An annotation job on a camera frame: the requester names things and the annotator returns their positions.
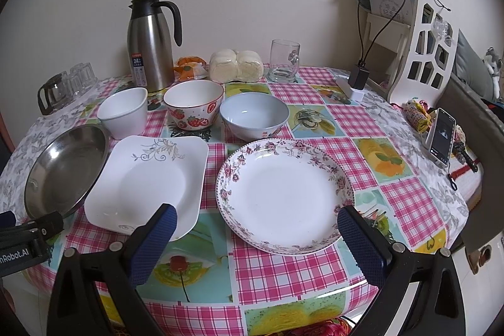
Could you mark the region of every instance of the cushion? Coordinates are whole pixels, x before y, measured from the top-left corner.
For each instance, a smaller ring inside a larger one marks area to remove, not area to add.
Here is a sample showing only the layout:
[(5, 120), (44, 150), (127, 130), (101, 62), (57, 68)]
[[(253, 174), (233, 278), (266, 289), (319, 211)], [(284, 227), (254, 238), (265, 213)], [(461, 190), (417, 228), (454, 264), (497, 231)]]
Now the cushion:
[(492, 77), (483, 60), (473, 50), (462, 31), (459, 31), (453, 73), (467, 83), (480, 97), (493, 101)]

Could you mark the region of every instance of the dinner plate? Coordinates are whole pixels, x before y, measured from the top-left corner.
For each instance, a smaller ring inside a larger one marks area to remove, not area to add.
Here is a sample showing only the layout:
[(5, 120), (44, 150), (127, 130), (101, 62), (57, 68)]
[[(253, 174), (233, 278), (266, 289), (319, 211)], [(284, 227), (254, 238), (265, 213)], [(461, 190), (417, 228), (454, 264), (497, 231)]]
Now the dinner plate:
[(175, 241), (196, 224), (208, 145), (200, 137), (121, 140), (84, 202), (90, 223), (130, 235), (163, 203), (177, 210)]
[(224, 162), (216, 198), (245, 242), (279, 255), (306, 255), (339, 237), (337, 216), (354, 205), (343, 169), (318, 148), (270, 138), (244, 145)]

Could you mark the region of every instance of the floral pattern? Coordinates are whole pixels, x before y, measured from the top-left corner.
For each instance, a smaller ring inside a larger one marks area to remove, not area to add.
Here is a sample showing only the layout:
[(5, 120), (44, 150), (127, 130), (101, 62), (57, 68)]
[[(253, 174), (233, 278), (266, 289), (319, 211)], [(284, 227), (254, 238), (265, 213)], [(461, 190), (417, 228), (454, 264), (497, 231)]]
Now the floral pattern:
[[(347, 75), (344, 70), (329, 69), (333, 75)], [(121, 78), (109, 78), (99, 81), (97, 88), (90, 92), (89, 98), (75, 107), (59, 110), (49, 117), (40, 116), (30, 127), (25, 137), (19, 142), (0, 176), (0, 212), (11, 210), (18, 222), (24, 220), (24, 186), (29, 171), (40, 153), (60, 134), (75, 126), (86, 106), (92, 105), (110, 83)], [(426, 186), (447, 227), (448, 246), (450, 246), (465, 225), (469, 211), (457, 191), (447, 183), (443, 171), (425, 157), (420, 140), (412, 133), (411, 126), (402, 113), (390, 106), (381, 96), (366, 86), (366, 95), (361, 102), (367, 113), (377, 122), (387, 137), (392, 140), (400, 154), (412, 165), (415, 172)]]
[[(280, 246), (271, 244), (267, 241), (258, 241), (255, 239), (254, 233), (246, 229), (233, 215), (234, 208), (230, 204), (232, 196), (232, 186), (240, 180), (240, 173), (243, 166), (246, 165), (249, 156), (256, 156), (258, 153), (268, 152), (274, 156), (287, 155), (288, 157), (302, 158), (311, 164), (313, 167), (327, 171), (329, 174), (328, 181), (333, 181), (335, 186), (335, 194), (342, 199), (342, 205), (338, 205), (334, 209), (334, 225), (333, 231), (329, 236), (320, 241), (312, 241), (308, 245), (292, 244), (291, 246)], [(217, 204), (221, 214), (228, 223), (229, 227), (243, 240), (250, 243), (266, 252), (280, 253), (284, 255), (300, 255), (304, 253), (312, 253), (334, 243), (339, 237), (337, 216), (338, 211), (343, 205), (354, 205), (354, 192), (348, 179), (348, 176), (343, 169), (326, 153), (318, 148), (306, 145), (301, 141), (268, 139), (254, 141), (243, 146), (224, 162), (217, 176), (216, 184)]]
[(154, 143), (152, 143), (152, 145), (143, 145), (142, 147), (147, 147), (143, 150), (142, 154), (132, 154), (134, 161), (148, 161), (152, 160), (152, 158), (157, 161), (165, 161), (167, 154), (171, 157), (172, 161), (176, 158), (180, 158), (182, 160), (186, 156), (184, 154), (180, 154), (178, 152), (177, 143), (168, 138), (156, 138), (154, 139)]
[[(330, 69), (335, 76), (348, 76), (348, 72)], [(367, 113), (387, 134), (400, 154), (412, 165), (434, 201), (441, 218), (447, 227), (448, 244), (450, 247), (462, 231), (469, 210), (458, 191), (454, 191), (446, 178), (446, 173), (425, 155), (422, 143), (417, 133), (412, 132), (400, 111), (395, 110), (380, 95), (369, 86), (361, 102)]]
[(118, 225), (119, 229), (125, 230), (125, 231), (130, 231), (133, 232), (135, 228), (133, 228), (131, 225)]

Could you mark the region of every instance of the square white plate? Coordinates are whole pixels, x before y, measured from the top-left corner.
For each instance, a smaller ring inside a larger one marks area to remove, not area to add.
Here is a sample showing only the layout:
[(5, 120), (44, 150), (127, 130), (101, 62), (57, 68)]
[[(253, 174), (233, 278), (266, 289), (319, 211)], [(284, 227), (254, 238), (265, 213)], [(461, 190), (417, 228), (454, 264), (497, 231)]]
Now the square white plate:
[(200, 137), (121, 140), (84, 202), (90, 223), (130, 235), (163, 203), (177, 210), (175, 241), (196, 224), (208, 145)]

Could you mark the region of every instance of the white bowl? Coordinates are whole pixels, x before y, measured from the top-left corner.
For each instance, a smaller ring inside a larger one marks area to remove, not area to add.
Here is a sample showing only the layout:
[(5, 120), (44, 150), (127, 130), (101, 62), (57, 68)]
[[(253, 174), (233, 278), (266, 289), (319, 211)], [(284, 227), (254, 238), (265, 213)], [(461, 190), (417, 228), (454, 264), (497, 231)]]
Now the white bowl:
[(271, 138), (289, 118), (289, 108), (266, 93), (240, 93), (226, 99), (220, 114), (229, 130), (243, 141)]
[(211, 80), (189, 80), (166, 91), (168, 112), (183, 130), (203, 130), (217, 118), (224, 88)]
[(96, 117), (116, 140), (142, 134), (147, 126), (147, 89), (130, 88), (107, 97)]

